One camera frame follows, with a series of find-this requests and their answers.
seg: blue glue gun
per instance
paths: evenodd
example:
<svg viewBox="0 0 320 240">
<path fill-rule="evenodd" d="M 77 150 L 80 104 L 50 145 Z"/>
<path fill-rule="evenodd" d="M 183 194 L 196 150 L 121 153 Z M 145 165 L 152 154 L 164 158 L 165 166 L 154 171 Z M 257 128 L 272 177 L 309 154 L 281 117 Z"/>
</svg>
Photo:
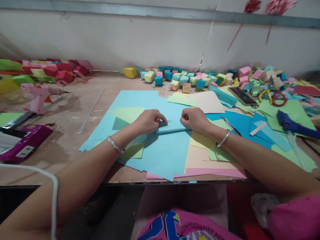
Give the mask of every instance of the blue glue gun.
<svg viewBox="0 0 320 240">
<path fill-rule="evenodd" d="M 288 114 L 278 110 L 277 119 L 284 131 L 291 131 L 292 133 L 300 133 L 312 138 L 320 139 L 320 132 L 304 127 L 290 119 Z"/>
</svg>

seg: glue gun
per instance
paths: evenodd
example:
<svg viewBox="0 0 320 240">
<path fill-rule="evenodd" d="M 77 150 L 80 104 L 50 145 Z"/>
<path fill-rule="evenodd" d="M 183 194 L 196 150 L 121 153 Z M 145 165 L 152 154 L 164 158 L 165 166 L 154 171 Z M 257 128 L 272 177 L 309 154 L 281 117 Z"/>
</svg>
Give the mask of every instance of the glue gun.
<svg viewBox="0 0 320 240">
<path fill-rule="evenodd" d="M 288 114 L 278 110 L 277 119 L 284 131 L 291 131 L 292 133 L 300 133 L 312 138 L 320 139 L 320 132 L 304 127 L 290 119 Z"/>
<path fill-rule="evenodd" d="M 33 98 L 31 102 L 30 111 L 36 114 L 44 114 L 46 112 L 43 104 L 45 102 L 52 103 L 51 95 L 62 95 L 69 93 L 59 88 L 47 87 L 42 85 L 33 85 L 29 83 L 21 84 L 21 88 L 24 92 L 31 93 Z"/>
</svg>

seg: pink glue gun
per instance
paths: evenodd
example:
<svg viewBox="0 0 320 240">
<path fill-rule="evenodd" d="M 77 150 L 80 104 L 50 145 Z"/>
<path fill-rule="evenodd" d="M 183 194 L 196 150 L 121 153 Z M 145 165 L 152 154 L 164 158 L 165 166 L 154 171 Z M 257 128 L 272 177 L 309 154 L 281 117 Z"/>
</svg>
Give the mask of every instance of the pink glue gun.
<svg viewBox="0 0 320 240">
<path fill-rule="evenodd" d="M 43 105 L 45 102 L 52 103 L 50 99 L 51 95 L 62 95 L 64 93 L 69 93 L 59 88 L 47 87 L 42 85 L 33 85 L 29 83 L 21 84 L 21 88 L 24 92 L 32 94 L 33 98 L 31 102 L 30 111 L 36 114 L 44 114 L 46 112 Z"/>
</svg>

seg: hand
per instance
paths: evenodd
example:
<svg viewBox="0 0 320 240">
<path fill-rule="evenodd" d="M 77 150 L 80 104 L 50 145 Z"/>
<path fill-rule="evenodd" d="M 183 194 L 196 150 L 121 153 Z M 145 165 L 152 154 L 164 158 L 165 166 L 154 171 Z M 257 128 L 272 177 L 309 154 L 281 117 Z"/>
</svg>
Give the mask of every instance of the hand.
<svg viewBox="0 0 320 240">
<path fill-rule="evenodd" d="M 185 108 L 180 121 L 183 125 L 199 133 L 206 133 L 213 124 L 209 122 L 200 108 Z"/>
<path fill-rule="evenodd" d="M 160 120 L 162 120 L 165 125 L 168 125 L 167 119 L 159 110 L 145 110 L 131 125 L 134 126 L 138 135 L 148 134 L 158 129 L 161 125 Z"/>
</svg>

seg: scissors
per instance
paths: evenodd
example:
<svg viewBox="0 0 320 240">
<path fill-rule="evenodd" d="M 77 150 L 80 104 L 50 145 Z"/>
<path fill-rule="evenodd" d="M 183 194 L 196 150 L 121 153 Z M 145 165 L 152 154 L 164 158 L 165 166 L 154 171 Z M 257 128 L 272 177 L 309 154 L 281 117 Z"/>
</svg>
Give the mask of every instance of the scissors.
<svg viewBox="0 0 320 240">
<path fill-rule="evenodd" d="M 276 107 L 282 107 L 288 101 L 288 98 L 287 98 L 287 96 L 285 94 L 283 94 L 282 92 L 279 92 L 278 90 L 276 90 L 276 88 L 274 87 L 274 81 L 273 81 L 272 77 L 270 77 L 270 80 L 269 80 L 269 89 L 266 89 L 262 93 L 260 93 L 259 102 L 262 102 L 262 96 L 265 93 L 267 93 L 267 95 L 268 95 L 270 105 L 273 105 L 273 106 L 276 106 Z M 280 94 L 283 97 L 283 103 L 281 103 L 281 104 L 277 104 L 276 103 L 276 98 L 277 98 L 278 94 Z"/>
</svg>

